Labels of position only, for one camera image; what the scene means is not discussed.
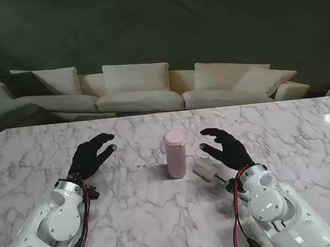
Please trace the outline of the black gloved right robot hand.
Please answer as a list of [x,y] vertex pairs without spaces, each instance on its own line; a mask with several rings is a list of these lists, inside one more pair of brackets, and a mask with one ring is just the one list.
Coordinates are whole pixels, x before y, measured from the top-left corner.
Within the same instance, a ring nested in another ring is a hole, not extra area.
[[201,130],[200,134],[215,137],[214,141],[222,145],[222,150],[205,143],[200,144],[200,149],[230,169],[239,171],[255,164],[244,145],[226,131],[218,128],[206,128]]

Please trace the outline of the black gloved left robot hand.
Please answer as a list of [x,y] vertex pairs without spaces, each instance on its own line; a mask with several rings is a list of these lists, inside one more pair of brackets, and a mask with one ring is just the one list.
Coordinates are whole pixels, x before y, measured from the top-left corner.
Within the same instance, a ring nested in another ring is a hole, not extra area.
[[115,144],[111,144],[103,152],[98,154],[103,144],[113,140],[114,137],[113,134],[101,133],[91,140],[81,143],[73,156],[68,177],[76,176],[79,179],[86,180],[94,175],[100,166],[117,149]]

